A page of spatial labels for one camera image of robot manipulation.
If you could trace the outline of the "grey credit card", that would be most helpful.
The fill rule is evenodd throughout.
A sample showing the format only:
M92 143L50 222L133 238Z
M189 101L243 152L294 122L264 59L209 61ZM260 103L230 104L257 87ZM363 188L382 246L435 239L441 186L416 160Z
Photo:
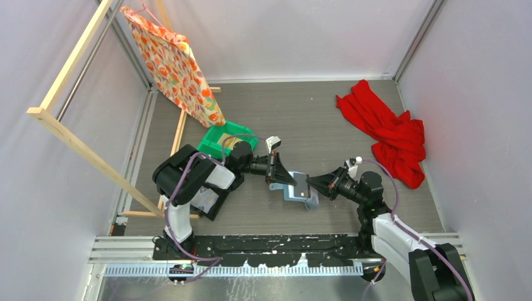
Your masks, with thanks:
M310 196L310 190L307 183L308 175L296 172L293 175L293 178L297 182L297 184L293 188L294 197L308 199Z

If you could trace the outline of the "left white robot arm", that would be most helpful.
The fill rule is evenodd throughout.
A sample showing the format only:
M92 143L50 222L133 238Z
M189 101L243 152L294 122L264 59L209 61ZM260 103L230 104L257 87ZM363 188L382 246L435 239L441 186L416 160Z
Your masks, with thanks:
M187 144L157 167L152 180L158 193L166 199L164 238L169 243L170 254L178 260L187 257L199 260L191 253L193 230L189 214L192 200L204 189L215 195L215 204L220 204L243 184L246 174L264 176L267 184L297 184L276 150L270 149L265 156L255 156L246 141L237 142L229 156L220 161Z

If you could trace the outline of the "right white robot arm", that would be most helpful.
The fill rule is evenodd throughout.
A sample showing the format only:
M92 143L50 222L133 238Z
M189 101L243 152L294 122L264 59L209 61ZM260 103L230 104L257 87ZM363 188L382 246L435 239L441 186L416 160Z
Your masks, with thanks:
M436 243L412 230L388 207L382 178L367 171L354 180L339 167L309 177L308 185L330 200L342 196L358 205L361 224L358 249L366 257L381 256L410 284L415 300L474 300L457 248Z

